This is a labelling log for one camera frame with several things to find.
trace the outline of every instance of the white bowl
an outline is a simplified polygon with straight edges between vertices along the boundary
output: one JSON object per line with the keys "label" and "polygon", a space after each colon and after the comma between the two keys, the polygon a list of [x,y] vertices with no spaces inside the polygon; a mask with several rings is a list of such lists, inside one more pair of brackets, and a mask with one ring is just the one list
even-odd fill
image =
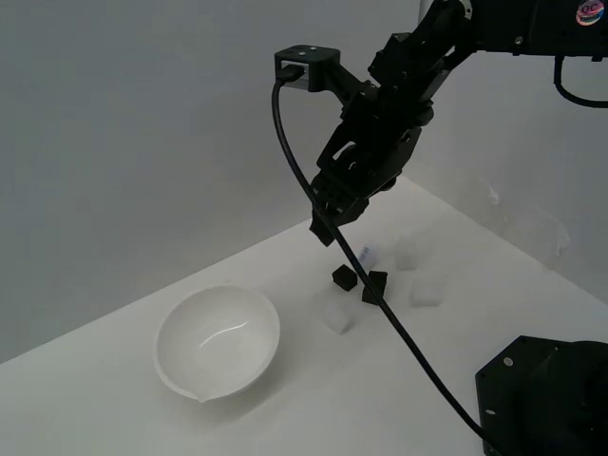
{"label": "white bowl", "polygon": [[163,383],[206,402],[241,391],[268,368],[280,328],[272,302],[237,286],[203,290],[164,320],[154,366]]}

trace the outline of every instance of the gray wall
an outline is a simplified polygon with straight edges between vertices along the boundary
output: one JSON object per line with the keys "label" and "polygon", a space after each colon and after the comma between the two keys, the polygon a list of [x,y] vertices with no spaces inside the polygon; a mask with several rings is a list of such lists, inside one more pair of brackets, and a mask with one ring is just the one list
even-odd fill
{"label": "gray wall", "polygon": [[[567,59],[563,79],[608,99],[605,63]],[[566,102],[552,81],[550,58],[473,56],[435,98],[407,174],[608,302],[608,111]]]}
{"label": "gray wall", "polygon": [[[0,5],[0,362],[309,216],[270,116],[273,54],[363,70],[418,2]],[[289,91],[309,172],[330,95]]]}

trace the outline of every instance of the black cable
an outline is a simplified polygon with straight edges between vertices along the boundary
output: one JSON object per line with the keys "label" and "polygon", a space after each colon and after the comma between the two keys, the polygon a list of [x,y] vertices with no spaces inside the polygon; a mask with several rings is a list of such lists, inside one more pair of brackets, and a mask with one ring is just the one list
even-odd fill
{"label": "black cable", "polygon": [[574,103],[575,105],[585,106],[585,107],[595,107],[598,109],[605,109],[608,107],[608,102],[601,102],[597,100],[586,100],[581,97],[577,97],[576,95],[570,93],[566,90],[561,84],[561,68],[563,67],[563,55],[558,55],[555,58],[555,66],[553,67],[553,84],[555,84],[556,89],[560,93],[560,95],[568,100],[569,102]]}
{"label": "black cable", "polygon": [[319,216],[321,221],[325,224],[328,231],[332,234],[333,238],[335,239],[337,244],[340,246],[340,248],[344,252],[344,255],[346,255],[346,258],[351,263],[353,269],[355,270],[355,272],[357,273],[357,275],[359,276],[359,278],[361,279],[363,284],[370,291],[370,293],[373,297],[373,300],[378,305],[380,310],[384,313],[384,315],[387,317],[387,319],[389,320],[392,327],[399,333],[399,335],[401,336],[403,341],[406,343],[406,345],[410,349],[411,353],[414,355],[414,357],[416,358],[416,360],[422,367],[423,371],[427,374],[430,381],[437,388],[437,390],[446,398],[447,402],[456,411],[458,416],[460,416],[463,419],[463,421],[466,423],[466,425],[469,426],[470,429],[473,432],[475,432],[484,442],[486,442],[490,447],[492,447],[492,449],[494,450],[494,452],[497,456],[500,456],[501,453],[499,452],[496,444],[488,438],[485,431],[475,422],[475,420],[473,420],[469,416],[469,414],[466,412],[466,410],[463,408],[463,406],[461,406],[461,404],[458,402],[458,400],[456,400],[456,398],[452,395],[452,393],[449,391],[449,389],[447,389],[446,385],[441,380],[441,378],[439,378],[439,375],[437,375],[437,373],[435,372],[433,367],[429,364],[429,362],[427,361],[427,359],[425,358],[423,353],[420,351],[420,349],[418,348],[418,346],[416,345],[414,340],[409,335],[408,331],[404,328],[404,326],[401,324],[401,322],[399,321],[397,316],[394,314],[392,309],[389,307],[389,304],[387,303],[387,301],[384,299],[382,294],[380,292],[378,292],[376,287],[373,285],[373,282],[371,282],[370,278],[368,277],[365,270],[363,269],[363,266],[361,266],[361,263],[359,262],[356,255],[352,251],[351,246],[346,241],[344,236],[342,236],[342,233],[340,232],[338,227],[335,226],[335,224],[332,222],[332,220],[325,213],[325,210],[317,202],[316,196],[314,195],[314,191],[313,191],[312,187],[306,180],[304,173],[302,173],[302,170],[300,169],[299,165],[297,164],[297,161],[294,157],[294,153],[292,152],[292,149],[289,146],[289,143],[287,141],[287,137],[285,136],[285,131],[283,129],[283,122],[281,121],[279,99],[278,99],[279,92],[280,92],[280,89],[285,85],[286,82],[291,82],[291,81],[297,80],[301,76],[301,74],[299,76],[297,76],[296,75],[297,72],[298,72],[298,70],[296,70],[295,68],[291,68],[291,71],[288,71],[286,75],[285,75],[285,73],[283,73],[285,75],[285,78],[283,78],[283,79],[277,78],[275,81],[275,86],[273,87],[273,96],[272,96],[273,121],[275,122],[276,135],[278,136],[278,141],[281,144],[281,148],[283,149],[285,158],[287,159],[288,164],[290,165],[290,167],[292,168],[292,171],[294,172],[295,178],[297,179],[300,186],[304,190],[304,193],[306,193],[306,196],[308,197],[308,199],[311,201],[311,204],[313,205],[313,210]]}

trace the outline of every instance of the white tabletop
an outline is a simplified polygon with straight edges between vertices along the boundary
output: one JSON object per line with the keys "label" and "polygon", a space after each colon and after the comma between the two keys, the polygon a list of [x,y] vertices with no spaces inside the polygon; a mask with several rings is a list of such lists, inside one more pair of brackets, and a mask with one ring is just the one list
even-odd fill
{"label": "white tabletop", "polygon": [[[475,372],[518,335],[608,342],[606,305],[407,180],[345,233],[355,248],[406,233],[422,247],[415,273],[389,255],[375,269],[389,272],[389,303],[474,417]],[[0,365],[0,454],[483,454],[379,310],[359,301],[360,285],[332,285],[343,262],[303,223]],[[409,309],[417,276],[444,282],[439,308]],[[275,303],[277,358],[241,395],[199,404],[157,378],[153,340],[180,300],[229,281]],[[357,322],[343,335],[322,322],[330,299],[352,301]]]}

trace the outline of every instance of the sticker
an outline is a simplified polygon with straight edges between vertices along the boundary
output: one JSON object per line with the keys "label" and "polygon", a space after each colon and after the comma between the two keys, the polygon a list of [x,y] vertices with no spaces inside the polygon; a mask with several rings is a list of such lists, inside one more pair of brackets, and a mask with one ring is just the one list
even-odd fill
{"label": "sticker", "polygon": [[582,26],[593,26],[604,15],[604,4],[600,0],[587,0],[580,4],[577,22]]}

